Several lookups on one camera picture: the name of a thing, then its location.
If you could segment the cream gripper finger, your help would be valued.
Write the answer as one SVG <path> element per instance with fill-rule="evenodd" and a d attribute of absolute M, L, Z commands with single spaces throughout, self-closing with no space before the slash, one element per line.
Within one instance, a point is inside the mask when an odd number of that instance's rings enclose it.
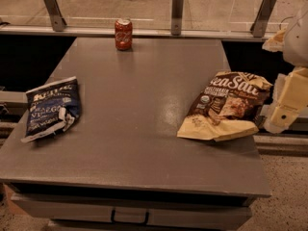
<path fill-rule="evenodd" d="M 299 112 L 297 110 L 290 110 L 271 104 L 266 112 L 264 128 L 273 134 L 282 133 L 292 125 L 298 116 Z"/>
<path fill-rule="evenodd" d="M 279 30 L 273 37 L 267 39 L 262 45 L 262 49 L 269 52 L 282 52 L 284 48 L 285 29 Z"/>

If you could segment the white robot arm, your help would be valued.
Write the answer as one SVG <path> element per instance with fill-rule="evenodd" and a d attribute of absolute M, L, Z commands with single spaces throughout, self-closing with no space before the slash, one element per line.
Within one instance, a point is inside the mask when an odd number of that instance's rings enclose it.
<path fill-rule="evenodd" d="M 273 134 L 287 130 L 308 106 L 308 4 L 262 46 L 270 52 L 281 51 L 283 60 L 294 66 L 288 74 L 279 74 L 274 83 L 272 102 L 264 128 Z"/>

